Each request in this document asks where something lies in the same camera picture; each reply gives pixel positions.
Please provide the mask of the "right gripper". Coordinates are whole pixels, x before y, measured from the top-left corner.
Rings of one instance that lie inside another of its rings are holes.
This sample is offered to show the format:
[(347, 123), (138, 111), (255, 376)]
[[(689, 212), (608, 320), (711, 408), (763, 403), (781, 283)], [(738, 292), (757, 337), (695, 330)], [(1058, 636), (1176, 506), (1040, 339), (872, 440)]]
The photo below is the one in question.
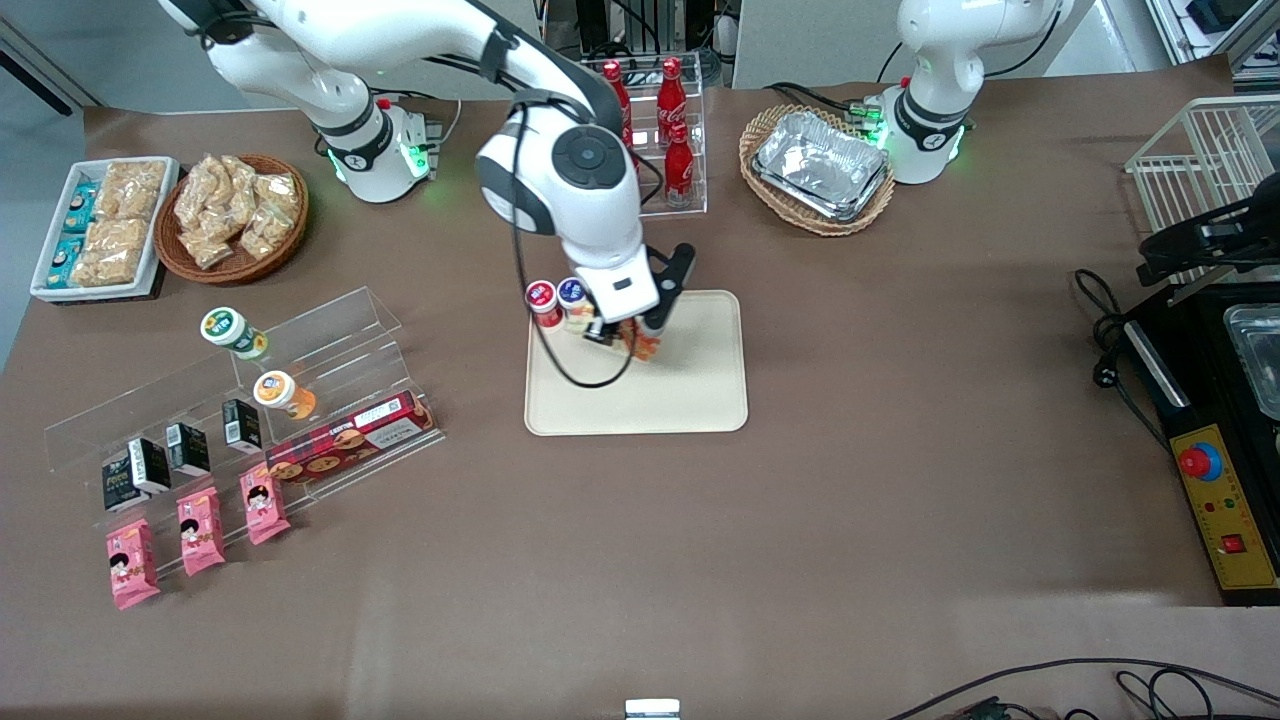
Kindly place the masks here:
[(657, 307), (660, 301), (648, 251), (649, 247), (640, 243), (632, 252), (625, 254), (614, 266), (580, 266), (580, 281), (591, 296), (598, 315), (593, 316), (582, 329), (586, 341), (611, 347), (614, 343), (613, 323), (622, 322), (625, 347), (649, 347), (649, 338), (643, 325), (634, 318)]

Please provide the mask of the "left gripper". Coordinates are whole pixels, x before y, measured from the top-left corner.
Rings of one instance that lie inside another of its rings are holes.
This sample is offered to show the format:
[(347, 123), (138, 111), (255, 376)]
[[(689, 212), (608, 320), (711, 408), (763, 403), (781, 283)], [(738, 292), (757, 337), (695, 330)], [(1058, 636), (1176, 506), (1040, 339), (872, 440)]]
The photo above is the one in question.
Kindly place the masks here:
[(1143, 240), (1143, 263), (1135, 269), (1140, 286), (1152, 287), (1187, 269), (1204, 265), (1212, 251), (1219, 265), (1254, 269), (1279, 263), (1277, 188), (1257, 188), (1239, 213), (1212, 224), (1212, 236), (1199, 228), (1165, 228)]

